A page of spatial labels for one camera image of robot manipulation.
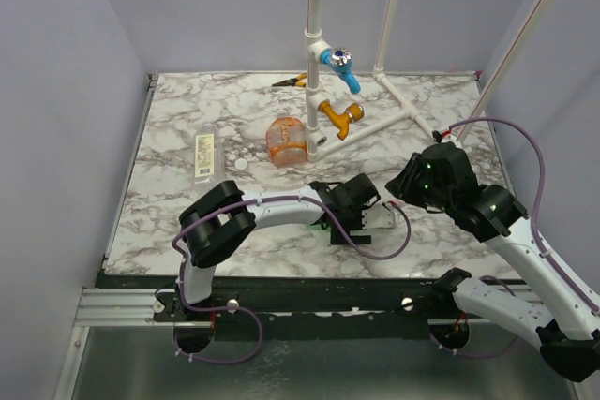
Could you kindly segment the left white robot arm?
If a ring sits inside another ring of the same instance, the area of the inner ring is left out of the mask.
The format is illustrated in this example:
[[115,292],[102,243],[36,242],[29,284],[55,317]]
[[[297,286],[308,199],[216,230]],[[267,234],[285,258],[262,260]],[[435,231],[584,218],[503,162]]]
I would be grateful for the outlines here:
[[282,192],[245,193],[236,182],[219,183],[179,216],[180,232],[172,241],[183,258],[176,310],[185,319],[200,319],[208,306],[216,267],[254,230],[284,225],[325,225],[336,244],[368,244],[354,238],[363,228],[363,212],[381,199],[368,176],[346,183],[312,182]]

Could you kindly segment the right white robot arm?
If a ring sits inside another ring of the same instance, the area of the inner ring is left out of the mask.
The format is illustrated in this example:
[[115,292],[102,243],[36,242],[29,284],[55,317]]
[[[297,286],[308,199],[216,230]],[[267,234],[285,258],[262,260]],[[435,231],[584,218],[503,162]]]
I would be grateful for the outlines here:
[[599,369],[599,296],[542,239],[533,217],[500,185],[481,185],[467,154],[451,142],[409,159],[386,190],[396,199],[447,214],[504,259],[539,298],[535,306],[453,268],[435,283],[433,310],[487,319],[538,349],[560,376],[581,382]]

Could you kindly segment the orange label tea bottle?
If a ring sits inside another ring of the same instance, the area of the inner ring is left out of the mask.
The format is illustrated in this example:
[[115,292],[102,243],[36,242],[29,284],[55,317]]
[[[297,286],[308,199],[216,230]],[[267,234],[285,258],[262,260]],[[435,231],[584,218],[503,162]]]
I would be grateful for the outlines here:
[[306,126],[296,117],[278,117],[266,130],[265,140],[277,167],[302,164],[308,159]]

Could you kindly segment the green plastic bottle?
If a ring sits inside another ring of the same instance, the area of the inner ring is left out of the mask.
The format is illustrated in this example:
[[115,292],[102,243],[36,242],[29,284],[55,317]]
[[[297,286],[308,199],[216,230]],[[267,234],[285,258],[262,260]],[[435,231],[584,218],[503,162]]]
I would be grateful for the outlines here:
[[311,224],[308,226],[312,230],[329,230],[330,227],[327,224]]

